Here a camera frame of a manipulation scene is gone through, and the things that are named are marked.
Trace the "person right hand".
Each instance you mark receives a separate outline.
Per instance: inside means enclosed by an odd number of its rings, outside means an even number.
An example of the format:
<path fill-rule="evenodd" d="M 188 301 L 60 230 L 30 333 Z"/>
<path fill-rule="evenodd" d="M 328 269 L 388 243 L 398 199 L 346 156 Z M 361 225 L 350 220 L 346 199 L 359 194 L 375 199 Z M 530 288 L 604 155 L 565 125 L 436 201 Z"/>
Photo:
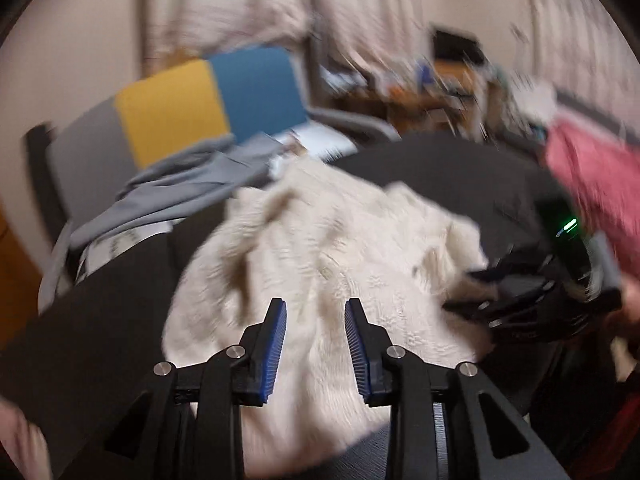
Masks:
<path fill-rule="evenodd" d="M 605 329 L 612 336 L 638 339 L 640 334 L 640 286 L 639 282 L 623 274 L 622 306 L 605 319 Z"/>

